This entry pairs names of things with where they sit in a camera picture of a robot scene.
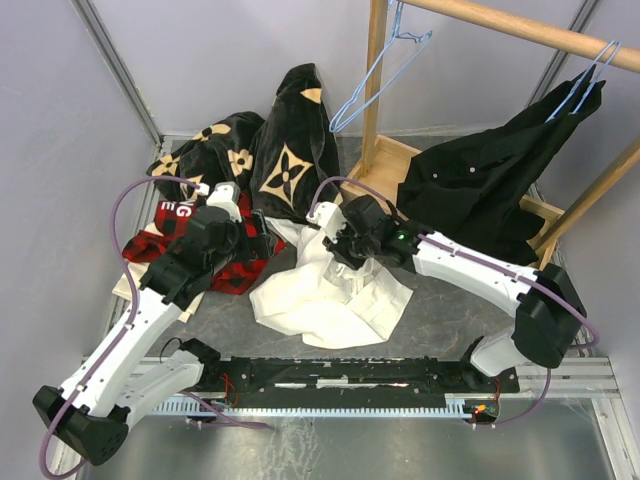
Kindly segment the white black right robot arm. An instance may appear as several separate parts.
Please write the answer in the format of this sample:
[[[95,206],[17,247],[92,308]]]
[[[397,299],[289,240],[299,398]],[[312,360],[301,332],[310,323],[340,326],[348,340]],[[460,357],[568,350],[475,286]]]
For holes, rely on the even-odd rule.
[[[503,371],[533,363],[555,369],[562,363],[586,318],[567,272],[511,265],[464,247],[434,229],[381,207],[370,195],[345,206],[319,202],[307,215],[325,235],[334,258],[353,270],[369,259],[435,278],[498,307],[511,324],[473,343],[458,368],[467,389],[481,391]]]

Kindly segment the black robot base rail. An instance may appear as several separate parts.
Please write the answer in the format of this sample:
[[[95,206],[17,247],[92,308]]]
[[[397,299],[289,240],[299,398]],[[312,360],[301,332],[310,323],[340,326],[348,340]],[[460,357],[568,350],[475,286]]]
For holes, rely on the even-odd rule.
[[[488,377],[469,359],[252,358],[221,354],[197,339],[183,340],[204,370],[180,411],[191,419],[221,412],[236,418],[497,417],[501,394],[519,392],[514,369]]]

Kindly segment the white dress shirt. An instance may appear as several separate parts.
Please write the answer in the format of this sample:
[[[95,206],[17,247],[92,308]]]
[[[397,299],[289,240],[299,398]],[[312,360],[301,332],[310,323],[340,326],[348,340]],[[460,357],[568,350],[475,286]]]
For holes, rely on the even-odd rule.
[[[296,265],[270,275],[249,294],[257,323],[323,349],[389,340],[411,289],[375,259],[358,270],[337,262],[320,230],[276,218],[267,225],[296,248]]]

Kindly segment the light blue hanger with shirt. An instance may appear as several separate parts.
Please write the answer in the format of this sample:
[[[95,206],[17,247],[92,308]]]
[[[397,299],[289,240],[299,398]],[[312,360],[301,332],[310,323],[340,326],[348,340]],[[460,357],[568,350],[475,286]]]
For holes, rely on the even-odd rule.
[[[551,122],[561,113],[577,114],[621,48],[622,42],[620,40],[611,40],[591,61],[590,66],[573,82],[565,98],[547,117],[546,123]]]

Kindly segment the black button shirt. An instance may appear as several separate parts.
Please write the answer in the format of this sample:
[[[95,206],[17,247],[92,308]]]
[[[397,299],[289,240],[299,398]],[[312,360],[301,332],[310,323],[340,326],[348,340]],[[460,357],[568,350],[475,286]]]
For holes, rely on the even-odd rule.
[[[577,114],[561,113],[546,123],[581,74],[498,128],[414,156],[397,189],[399,211],[491,257],[533,263],[537,255],[529,241],[544,220],[523,210],[520,201],[578,125],[601,105],[605,83],[599,80]]]

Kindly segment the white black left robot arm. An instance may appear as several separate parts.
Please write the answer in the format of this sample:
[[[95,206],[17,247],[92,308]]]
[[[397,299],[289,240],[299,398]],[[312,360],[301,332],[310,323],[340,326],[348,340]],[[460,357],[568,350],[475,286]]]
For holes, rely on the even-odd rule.
[[[57,437],[84,462],[99,466],[124,443],[148,412],[192,387],[209,390],[222,377],[220,353],[189,339],[162,364],[129,379],[147,351],[214,275],[230,263],[272,252],[274,238],[260,213],[258,235],[248,236],[238,206],[202,206],[185,233],[148,267],[141,289],[87,361],[60,386],[44,385],[32,403],[49,437]]]

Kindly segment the red black plaid shirt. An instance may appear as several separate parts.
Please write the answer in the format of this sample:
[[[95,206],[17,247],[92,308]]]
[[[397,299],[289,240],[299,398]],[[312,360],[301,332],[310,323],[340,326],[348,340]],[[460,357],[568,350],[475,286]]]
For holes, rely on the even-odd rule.
[[[123,257],[133,263],[150,263],[164,254],[170,244],[181,237],[191,215],[203,200],[168,201],[157,204],[153,222],[132,237],[122,250]],[[211,290],[241,295],[249,290],[266,268],[268,259],[231,263],[212,277]]]

